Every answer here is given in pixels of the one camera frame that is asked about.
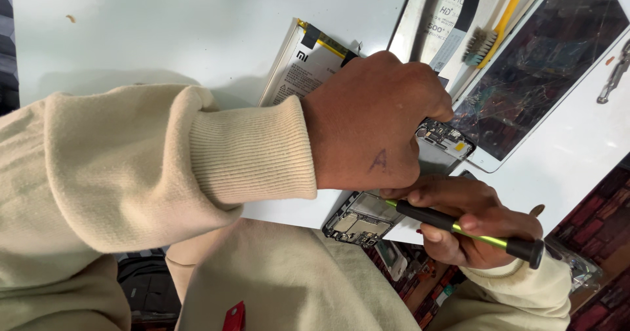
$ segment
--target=right hand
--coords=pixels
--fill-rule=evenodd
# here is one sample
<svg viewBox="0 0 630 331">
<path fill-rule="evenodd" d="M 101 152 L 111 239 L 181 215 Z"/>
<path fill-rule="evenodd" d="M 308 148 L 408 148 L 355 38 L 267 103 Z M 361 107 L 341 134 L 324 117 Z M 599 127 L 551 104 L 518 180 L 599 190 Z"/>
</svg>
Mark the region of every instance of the right hand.
<svg viewBox="0 0 630 331">
<path fill-rule="evenodd" d="M 542 237 L 538 219 L 504 207 L 496 191 L 477 180 L 444 175 L 422 176 L 410 187 L 381 190 L 383 198 L 407 198 L 415 207 L 435 207 L 459 218 L 469 235 L 519 237 L 533 241 Z M 429 224 L 420 225 L 427 254 L 440 262 L 476 269 L 507 265 L 515 257 L 476 239 L 453 234 Z"/>
<path fill-rule="evenodd" d="M 319 189 L 410 186 L 420 174 L 420 122 L 453 117 L 431 68 L 382 51 L 352 59 L 302 101 Z"/>
</svg>

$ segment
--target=brush bristles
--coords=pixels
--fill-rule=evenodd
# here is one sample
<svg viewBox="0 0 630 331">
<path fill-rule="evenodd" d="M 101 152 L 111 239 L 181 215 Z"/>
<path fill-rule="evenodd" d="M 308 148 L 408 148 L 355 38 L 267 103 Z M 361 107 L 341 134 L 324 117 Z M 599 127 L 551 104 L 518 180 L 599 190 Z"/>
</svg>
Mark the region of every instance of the brush bristles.
<svg viewBox="0 0 630 331">
<path fill-rule="evenodd" d="M 492 48 L 498 34 L 494 30 L 476 29 L 474 37 L 468 43 L 468 53 L 464 58 L 467 66 L 477 66 Z"/>
</svg>

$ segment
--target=mi logo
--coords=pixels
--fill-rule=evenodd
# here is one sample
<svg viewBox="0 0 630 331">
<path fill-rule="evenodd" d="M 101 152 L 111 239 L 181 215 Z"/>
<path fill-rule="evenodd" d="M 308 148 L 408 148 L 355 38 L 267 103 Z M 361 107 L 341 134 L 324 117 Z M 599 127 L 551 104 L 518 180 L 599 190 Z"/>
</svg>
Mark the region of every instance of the mi logo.
<svg viewBox="0 0 630 331">
<path fill-rule="evenodd" d="M 306 62 L 306 58 L 308 58 L 309 56 L 304 54 L 303 51 L 298 51 L 297 52 L 297 58 L 298 59 L 302 59 L 303 62 Z"/>
</svg>

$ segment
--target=fingernail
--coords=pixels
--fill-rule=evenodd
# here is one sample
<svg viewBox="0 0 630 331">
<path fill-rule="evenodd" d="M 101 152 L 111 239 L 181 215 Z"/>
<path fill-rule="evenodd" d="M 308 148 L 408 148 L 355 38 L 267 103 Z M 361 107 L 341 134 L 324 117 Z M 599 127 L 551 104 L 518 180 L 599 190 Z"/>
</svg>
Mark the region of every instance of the fingernail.
<svg viewBox="0 0 630 331">
<path fill-rule="evenodd" d="M 479 225 L 477 217 L 471 214 L 461 216 L 459 218 L 459 223 L 464 230 L 474 230 Z"/>
<path fill-rule="evenodd" d="M 410 203 L 417 203 L 420 201 L 420 191 L 415 190 L 412 191 L 408 196 L 407 196 L 407 200 Z"/>
<path fill-rule="evenodd" d="M 440 242 L 440 241 L 442 241 L 442 234 L 437 233 L 435 231 L 432 231 L 430 233 L 425 231 L 422 235 L 424 236 L 425 239 L 427 239 L 427 240 L 429 240 L 431 242 Z"/>
</svg>

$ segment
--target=cracked screen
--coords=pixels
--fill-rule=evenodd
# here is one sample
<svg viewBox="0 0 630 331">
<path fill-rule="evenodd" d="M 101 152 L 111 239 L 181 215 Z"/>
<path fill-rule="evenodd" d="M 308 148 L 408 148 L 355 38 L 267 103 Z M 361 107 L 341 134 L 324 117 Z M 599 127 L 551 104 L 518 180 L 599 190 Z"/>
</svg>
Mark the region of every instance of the cracked screen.
<svg viewBox="0 0 630 331">
<path fill-rule="evenodd" d="M 628 26 L 617 0 L 543 0 L 530 15 L 449 122 L 498 160 Z"/>
</svg>

